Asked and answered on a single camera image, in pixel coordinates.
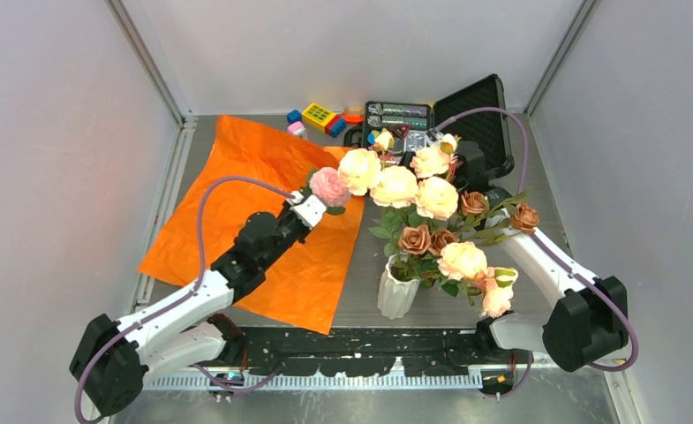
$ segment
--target orange cloth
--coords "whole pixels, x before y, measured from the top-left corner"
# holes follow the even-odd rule
[[[343,148],[321,148],[261,124],[219,117],[206,166],[159,232],[139,272],[181,286],[198,277],[198,206],[214,180],[242,175],[290,192],[305,183],[311,170],[337,168],[344,153]],[[248,216],[258,211],[278,215],[282,203],[281,196],[256,185],[232,181],[216,188],[203,211],[206,268],[232,247]],[[343,215],[323,217],[306,242],[296,243],[266,273],[266,282],[235,306],[327,334],[364,205],[363,198],[352,198]]]

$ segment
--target brown rose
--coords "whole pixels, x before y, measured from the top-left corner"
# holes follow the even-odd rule
[[[517,205],[517,215],[510,217],[510,225],[526,234],[533,234],[536,225],[539,225],[539,213],[536,209],[521,203]]]
[[[461,212],[464,216],[481,215],[489,210],[489,206],[484,203],[484,194],[479,192],[464,193],[461,196]]]
[[[424,254],[431,243],[429,227],[422,223],[417,228],[405,227],[398,239],[398,246],[408,254]]]
[[[461,241],[458,236],[453,234],[451,231],[442,229],[437,230],[432,237],[430,237],[429,253],[434,256],[440,256],[440,251],[443,247],[450,243],[457,243]]]

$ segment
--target metal corner post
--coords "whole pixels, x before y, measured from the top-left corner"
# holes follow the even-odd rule
[[[175,118],[178,125],[182,125],[185,121],[185,115],[183,115],[183,113],[180,111],[175,98],[172,96],[169,87],[167,87],[167,83],[164,82],[162,73],[159,72],[159,68],[156,66],[156,62],[151,57],[148,47],[141,38],[138,28],[136,28],[130,14],[125,9],[123,0],[105,0],[105,3],[112,12],[112,15],[115,17],[115,21],[123,30],[125,38],[130,43],[141,65],[146,70],[148,78],[151,80],[152,84],[154,84],[154,87],[162,97],[164,104],[169,110],[169,113],[173,118]]]
[[[585,26],[588,24],[588,20],[599,3],[600,0],[583,0],[583,2],[580,3],[580,7],[577,9],[575,17],[569,23],[569,27],[564,33],[564,37],[562,37],[559,47],[557,47],[557,50],[554,52],[552,60],[546,67],[544,75],[541,77],[536,89],[533,91],[531,99],[528,101],[528,105],[525,107],[524,113],[529,117],[533,116],[533,113],[536,111],[539,103],[541,103],[541,100],[544,98],[549,86],[551,86],[554,77],[560,70],[561,65],[564,63],[569,52],[571,51],[572,46],[575,45],[577,37],[580,36],[583,28],[585,28]]]

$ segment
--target yellow toy block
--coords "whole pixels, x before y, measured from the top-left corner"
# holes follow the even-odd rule
[[[302,112],[302,119],[307,124],[312,125],[323,132],[325,132],[325,127],[334,117],[335,113],[320,106],[318,103],[310,104],[307,106],[307,109]]]

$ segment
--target wooden surface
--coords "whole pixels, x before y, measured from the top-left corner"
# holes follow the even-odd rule
[[[262,124],[285,130],[286,118],[280,115],[254,115],[244,118],[261,122]],[[528,118],[520,116],[526,126]],[[192,138],[185,173],[180,184],[177,201],[185,196],[194,179],[200,174],[206,163],[214,143],[215,124],[217,117],[200,117],[198,127]],[[523,160],[523,138],[517,126],[510,121],[510,138],[516,167],[504,178],[493,183],[503,186],[513,193],[520,178],[520,164]],[[332,139],[322,132],[308,127],[311,141],[322,145],[341,145],[341,139]],[[557,216],[551,190],[546,174],[531,135],[531,154],[528,163],[526,187],[530,191],[529,203],[539,212],[541,223],[539,228],[544,231],[557,245],[563,247],[564,239]],[[374,237],[367,228],[372,224],[372,218],[379,217],[380,210],[367,201],[362,227],[359,230],[357,244],[351,257],[349,273],[343,286],[338,311],[334,318],[334,326],[344,327],[468,327],[473,328],[478,321],[478,302],[476,307],[470,307],[464,298],[451,298],[439,287],[432,290],[420,290],[409,313],[404,318],[389,320],[380,315],[377,309],[377,290],[380,274],[385,267],[386,258],[382,253],[384,242]],[[497,247],[485,247],[490,265],[515,267],[515,263]],[[175,286],[156,282],[152,293],[152,303],[170,294]],[[535,314],[541,322],[545,322],[550,309],[544,296],[536,285],[526,275],[521,275],[515,284],[515,297],[512,299],[513,308],[517,312]],[[284,325],[249,312],[230,308],[224,311],[237,325]]]

